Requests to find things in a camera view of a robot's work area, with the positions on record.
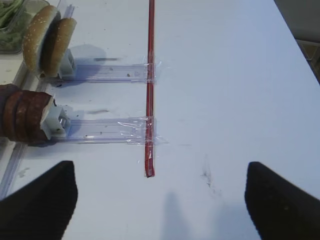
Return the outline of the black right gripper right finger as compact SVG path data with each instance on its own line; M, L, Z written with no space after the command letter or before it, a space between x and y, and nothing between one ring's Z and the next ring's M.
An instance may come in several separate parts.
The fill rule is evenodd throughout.
M264 164L248 164L244 200L262 240L318 240L320 201Z

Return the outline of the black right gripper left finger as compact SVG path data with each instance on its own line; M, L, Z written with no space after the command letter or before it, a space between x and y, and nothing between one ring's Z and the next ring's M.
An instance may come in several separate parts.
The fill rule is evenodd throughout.
M61 161L0 201L0 238L60 240L77 200L74 163Z

